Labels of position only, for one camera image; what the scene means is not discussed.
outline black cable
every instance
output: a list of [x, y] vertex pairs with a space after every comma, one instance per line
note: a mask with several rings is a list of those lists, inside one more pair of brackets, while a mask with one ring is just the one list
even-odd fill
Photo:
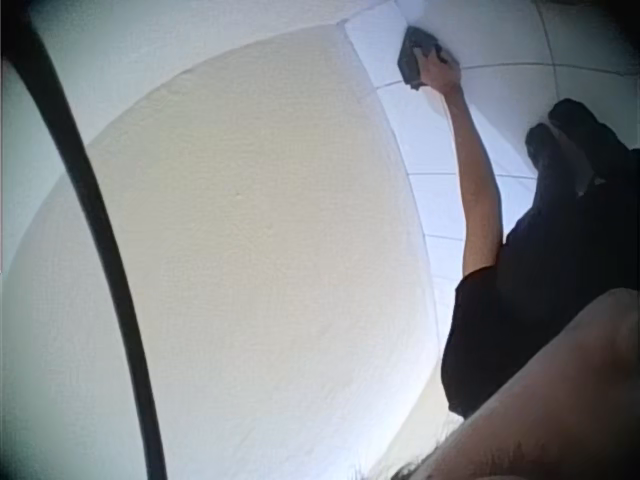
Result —
[[17, 9], [3, 9], [2, 17], [3, 57], [13, 64], [22, 78], [60, 152], [107, 277], [129, 365], [147, 478], [166, 480], [160, 426], [142, 337], [122, 257], [98, 181], [62, 85], [40, 36], [28, 16]]

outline bare skin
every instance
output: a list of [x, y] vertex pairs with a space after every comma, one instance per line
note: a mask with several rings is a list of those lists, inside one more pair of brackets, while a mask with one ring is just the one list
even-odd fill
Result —
[[500, 192], [464, 98], [459, 65], [446, 52], [447, 64], [434, 52], [427, 58], [419, 49], [414, 53], [422, 81], [444, 97], [451, 117], [466, 224], [462, 270], [467, 275], [496, 262], [503, 236]]
[[[633, 290], [594, 300], [411, 480], [588, 479], [595, 478], [590, 472], [607, 471], [616, 455], [640, 441], [638, 307]], [[486, 465], [515, 445], [524, 460], [497, 471]]]

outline white wall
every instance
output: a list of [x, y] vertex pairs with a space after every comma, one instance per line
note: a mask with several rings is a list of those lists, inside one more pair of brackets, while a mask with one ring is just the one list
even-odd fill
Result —
[[[44, 0], [34, 23], [85, 142], [154, 88], [243, 45], [341, 21], [379, 0]], [[3, 62], [4, 265], [62, 173], [31, 98]]]
[[[304, 30], [185, 72], [91, 142], [170, 478], [349, 478], [423, 390], [427, 260], [370, 87], [338, 27]], [[3, 453], [29, 478], [143, 478], [117, 322], [66, 176], [3, 288]]]
[[370, 478], [388, 479], [400, 468], [420, 462], [461, 423], [462, 417], [449, 412], [438, 362], [411, 413], [372, 467]]

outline hand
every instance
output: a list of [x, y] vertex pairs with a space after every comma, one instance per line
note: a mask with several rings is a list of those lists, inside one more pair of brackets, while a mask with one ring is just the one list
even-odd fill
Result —
[[420, 80], [423, 83], [426, 83], [444, 96], [461, 91], [460, 65], [451, 55], [443, 50], [440, 55], [448, 62], [443, 63], [438, 58], [435, 49], [431, 51], [428, 57], [425, 57], [419, 48], [414, 48], [413, 54], [418, 60]]

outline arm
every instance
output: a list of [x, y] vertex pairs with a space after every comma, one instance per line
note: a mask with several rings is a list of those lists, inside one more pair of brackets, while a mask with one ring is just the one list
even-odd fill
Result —
[[462, 264], [466, 276], [496, 262], [503, 235], [500, 192], [460, 85], [459, 67], [450, 57], [444, 64], [435, 53], [428, 58], [419, 50], [415, 53], [423, 82], [443, 95], [451, 116], [466, 223]]

